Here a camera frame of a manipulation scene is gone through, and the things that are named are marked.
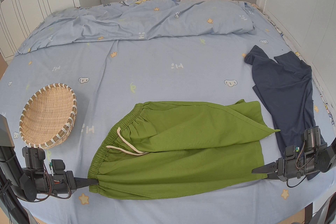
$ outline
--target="woven bamboo basket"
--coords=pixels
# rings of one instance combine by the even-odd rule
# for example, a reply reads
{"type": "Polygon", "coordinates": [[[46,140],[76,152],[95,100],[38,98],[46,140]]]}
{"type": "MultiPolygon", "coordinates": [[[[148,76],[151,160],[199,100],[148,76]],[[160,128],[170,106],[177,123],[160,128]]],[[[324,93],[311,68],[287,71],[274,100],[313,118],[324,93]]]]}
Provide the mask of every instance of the woven bamboo basket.
{"type": "Polygon", "coordinates": [[[43,87],[23,108],[19,131],[30,147],[51,148],[64,142],[75,123],[77,100],[72,88],[57,83],[43,87]]]}

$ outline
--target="green shorts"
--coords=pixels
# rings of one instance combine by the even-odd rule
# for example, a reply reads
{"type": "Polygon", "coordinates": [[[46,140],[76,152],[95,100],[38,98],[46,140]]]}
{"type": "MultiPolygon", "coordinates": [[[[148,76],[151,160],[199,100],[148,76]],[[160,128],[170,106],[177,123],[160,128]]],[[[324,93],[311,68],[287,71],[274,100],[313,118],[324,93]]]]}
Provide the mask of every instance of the green shorts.
{"type": "Polygon", "coordinates": [[[260,103],[146,102],[109,131],[96,152],[90,192],[115,199],[195,195],[267,177],[259,140],[279,130],[260,103]]]}

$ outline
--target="headboard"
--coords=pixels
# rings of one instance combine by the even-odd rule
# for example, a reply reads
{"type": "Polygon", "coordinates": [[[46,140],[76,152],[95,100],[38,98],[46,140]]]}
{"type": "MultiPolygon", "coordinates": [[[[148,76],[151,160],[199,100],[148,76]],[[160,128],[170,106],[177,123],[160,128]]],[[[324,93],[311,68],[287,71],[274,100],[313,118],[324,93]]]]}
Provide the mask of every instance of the headboard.
{"type": "Polygon", "coordinates": [[[336,0],[258,0],[257,4],[312,67],[336,111],[336,0]]]}

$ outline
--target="mattress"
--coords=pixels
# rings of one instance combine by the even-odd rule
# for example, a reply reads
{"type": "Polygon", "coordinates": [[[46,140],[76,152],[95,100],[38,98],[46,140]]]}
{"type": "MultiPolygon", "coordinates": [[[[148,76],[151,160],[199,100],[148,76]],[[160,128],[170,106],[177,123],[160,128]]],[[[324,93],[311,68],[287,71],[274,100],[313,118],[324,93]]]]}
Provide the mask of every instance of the mattress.
{"type": "MultiPolygon", "coordinates": [[[[17,153],[27,100],[51,83],[77,96],[74,128],[46,161],[87,177],[91,160],[111,127],[136,103],[204,101],[229,105],[258,101],[252,67],[244,56],[254,45],[274,56],[291,49],[255,7],[227,0],[129,0],[51,14],[22,44],[0,81],[0,113],[17,153]]],[[[325,141],[334,137],[331,116],[313,84],[315,121],[325,141]]],[[[268,127],[272,117],[261,105],[268,127]]],[[[260,141],[264,162],[281,155],[275,134],[260,141]]],[[[24,158],[18,154],[22,167],[24,158]]],[[[334,184],[335,170],[288,189],[279,180],[257,180],[199,195],[162,200],[115,200],[88,188],[70,199],[22,202],[37,218],[56,223],[278,223],[315,201],[334,184]]],[[[291,179],[290,184],[297,183],[291,179]]]]}

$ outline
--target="white drawstring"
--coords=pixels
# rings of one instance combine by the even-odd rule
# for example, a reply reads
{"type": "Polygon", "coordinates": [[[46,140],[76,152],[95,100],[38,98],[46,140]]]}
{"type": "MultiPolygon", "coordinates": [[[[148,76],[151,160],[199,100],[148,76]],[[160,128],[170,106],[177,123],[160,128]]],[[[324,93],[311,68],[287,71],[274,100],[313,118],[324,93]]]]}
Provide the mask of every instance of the white drawstring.
{"type": "Polygon", "coordinates": [[[120,127],[117,129],[117,134],[118,134],[118,136],[121,138],[121,140],[123,140],[123,142],[126,144],[126,145],[128,145],[131,149],[133,149],[134,151],[136,151],[137,153],[133,153],[133,152],[131,152],[131,151],[127,151],[127,150],[124,150],[124,149],[122,149],[122,148],[120,148],[120,147],[116,147],[116,146],[106,146],[107,148],[114,148],[114,149],[117,149],[117,150],[119,150],[119,151],[122,151],[122,152],[125,152],[126,154],[130,154],[130,155],[134,155],[134,156],[143,156],[143,155],[146,155],[146,154],[148,154],[149,152],[145,152],[145,151],[139,151],[139,150],[137,150],[131,143],[129,143],[129,142],[127,142],[126,140],[125,140],[125,138],[123,138],[122,136],[121,136],[121,134],[120,134],[120,127]]]}

